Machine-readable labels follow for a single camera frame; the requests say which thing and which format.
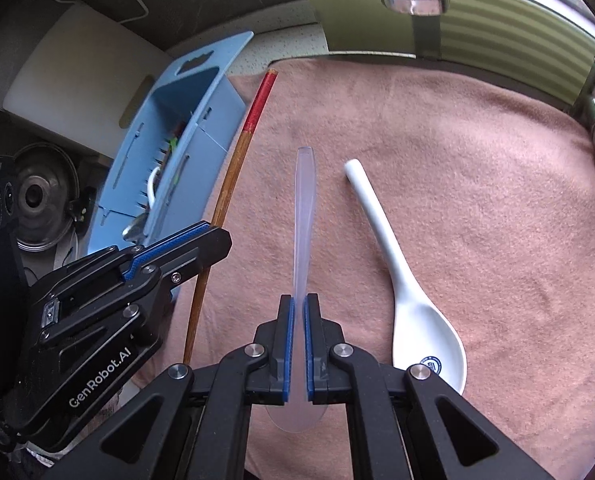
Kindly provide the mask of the engraved metal spoon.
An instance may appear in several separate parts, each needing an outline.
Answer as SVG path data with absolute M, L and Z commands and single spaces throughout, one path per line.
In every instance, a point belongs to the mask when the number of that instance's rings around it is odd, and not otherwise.
M 146 220 L 148 220 L 148 213 L 146 211 L 132 219 L 128 226 L 122 230 L 122 239 L 129 243 L 140 244 L 141 240 L 143 240 L 143 230 Z

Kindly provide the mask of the white ceramic soup spoon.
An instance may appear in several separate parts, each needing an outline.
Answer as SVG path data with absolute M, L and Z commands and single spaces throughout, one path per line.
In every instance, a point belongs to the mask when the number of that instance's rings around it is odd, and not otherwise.
M 357 159 L 344 166 L 389 268 L 394 292 L 393 367 L 424 365 L 457 393 L 465 391 L 468 362 L 465 346 L 413 275 L 389 219 Z

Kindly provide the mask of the clear plastic spoon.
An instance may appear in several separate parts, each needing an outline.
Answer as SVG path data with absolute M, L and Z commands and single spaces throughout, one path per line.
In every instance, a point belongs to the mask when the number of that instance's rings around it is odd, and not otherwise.
M 314 364 L 311 326 L 307 301 L 311 239 L 317 200 L 317 169 L 314 150 L 303 146 L 297 151 L 294 177 L 293 290 L 290 302 L 291 333 L 288 334 L 290 374 L 285 402 L 268 408 L 273 423 L 289 434 L 300 434 L 316 426 L 326 413 L 313 403 Z

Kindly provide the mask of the green plastic spoon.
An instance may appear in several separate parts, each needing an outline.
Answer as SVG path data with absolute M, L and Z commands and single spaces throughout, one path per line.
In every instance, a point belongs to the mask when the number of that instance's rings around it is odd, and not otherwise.
M 174 153 L 177 146 L 178 146 L 178 138 L 177 138 L 177 136 L 173 136 L 168 142 L 168 151 L 170 151 L 171 153 Z

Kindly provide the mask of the dark curved red chopstick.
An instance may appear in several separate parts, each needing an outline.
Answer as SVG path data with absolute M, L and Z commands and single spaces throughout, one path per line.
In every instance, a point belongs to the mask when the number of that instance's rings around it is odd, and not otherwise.
M 252 142 L 260 116 L 262 116 L 272 87 L 276 82 L 276 77 L 278 77 L 278 73 L 275 70 L 267 70 L 264 77 L 262 77 L 262 81 L 259 84 L 252 103 L 250 103 L 250 109 L 244 119 L 238 142 L 235 144 L 226 175 L 224 176 L 224 181 L 222 181 L 214 212 L 212 213 L 213 226 L 218 226 L 218 228 L 224 226 L 236 182 L 239 180 L 248 149 L 250 148 L 250 142 Z M 208 284 L 209 272 L 209 268 L 202 271 L 198 274 L 198 279 L 195 282 L 188 329 L 186 330 L 186 342 L 184 343 L 183 351 L 183 362 L 186 364 L 191 362 L 196 332 L 198 331 L 198 322 L 200 322 L 200 315 Z

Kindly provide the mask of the blue plastic drain basket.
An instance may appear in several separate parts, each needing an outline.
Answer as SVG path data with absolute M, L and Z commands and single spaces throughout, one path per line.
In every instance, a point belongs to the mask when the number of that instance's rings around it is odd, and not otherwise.
M 176 58 L 148 92 L 120 146 L 96 202 L 88 252 L 128 247 L 122 230 L 148 213 L 141 245 L 150 246 L 203 218 L 246 105 L 227 77 L 253 32 L 218 40 Z M 177 136 L 174 153 L 168 142 Z M 146 180 L 160 167 L 156 201 Z

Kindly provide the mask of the white cutting board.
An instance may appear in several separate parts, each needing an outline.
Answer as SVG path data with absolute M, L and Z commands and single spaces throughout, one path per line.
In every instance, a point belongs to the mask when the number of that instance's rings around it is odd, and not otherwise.
M 90 6 L 71 6 L 43 36 L 3 108 L 113 158 L 171 56 Z

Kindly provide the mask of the pink towel mat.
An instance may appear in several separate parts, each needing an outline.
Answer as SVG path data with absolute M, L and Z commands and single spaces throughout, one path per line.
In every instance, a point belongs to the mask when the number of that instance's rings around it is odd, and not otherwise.
M 344 166 L 357 159 L 416 279 L 460 335 L 465 397 L 558 479 L 595 461 L 595 156 L 585 128 L 521 94 L 408 66 L 302 58 L 276 82 L 228 210 L 193 367 L 276 316 L 292 288 L 296 155 L 317 206 L 308 288 L 389 362 L 389 271 Z

